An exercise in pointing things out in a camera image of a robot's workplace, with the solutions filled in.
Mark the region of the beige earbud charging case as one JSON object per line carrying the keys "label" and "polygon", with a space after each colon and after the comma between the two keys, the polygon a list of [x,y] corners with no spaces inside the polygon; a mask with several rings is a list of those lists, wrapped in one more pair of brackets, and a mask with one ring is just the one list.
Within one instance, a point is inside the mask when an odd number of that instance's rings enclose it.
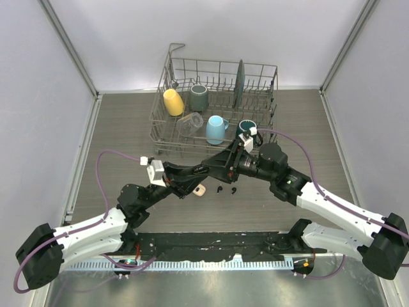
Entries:
{"label": "beige earbud charging case", "polygon": [[202,184],[199,184],[194,190],[193,193],[198,196],[202,197],[206,192],[206,187]]}

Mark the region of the black earbud charging case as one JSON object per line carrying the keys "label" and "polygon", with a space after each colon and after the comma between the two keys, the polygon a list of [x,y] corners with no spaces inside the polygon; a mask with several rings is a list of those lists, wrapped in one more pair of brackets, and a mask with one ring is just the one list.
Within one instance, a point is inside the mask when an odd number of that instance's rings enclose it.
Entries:
{"label": "black earbud charging case", "polygon": [[209,167],[203,165],[197,165],[192,168],[192,175],[207,175],[209,173]]}

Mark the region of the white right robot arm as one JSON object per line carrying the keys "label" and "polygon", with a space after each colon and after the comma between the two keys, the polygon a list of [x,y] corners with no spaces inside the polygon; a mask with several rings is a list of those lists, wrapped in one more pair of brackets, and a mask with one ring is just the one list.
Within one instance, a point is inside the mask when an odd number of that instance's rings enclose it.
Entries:
{"label": "white right robot arm", "polygon": [[290,167],[288,156],[278,144],[262,145],[258,156],[253,157],[241,141],[234,141],[201,164],[210,177],[225,183],[236,181],[239,175],[267,181],[276,198],[337,225],[332,229],[308,223],[288,237],[293,251],[301,253],[310,247],[342,253],[388,280],[393,280],[402,268],[408,254],[405,220],[395,213],[383,216],[371,212],[328,192]]}

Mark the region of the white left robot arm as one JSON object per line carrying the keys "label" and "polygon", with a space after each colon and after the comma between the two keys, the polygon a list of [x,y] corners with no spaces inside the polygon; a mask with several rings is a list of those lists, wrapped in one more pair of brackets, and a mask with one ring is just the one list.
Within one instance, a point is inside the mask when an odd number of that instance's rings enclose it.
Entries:
{"label": "white left robot arm", "polygon": [[19,263],[13,287],[23,294],[41,288],[69,266],[93,256],[136,247],[134,229],[148,218],[148,209],[173,194],[184,198],[208,177],[209,169],[152,160],[147,166],[149,185],[126,184],[113,208],[83,222],[52,228],[37,226],[17,250]]}

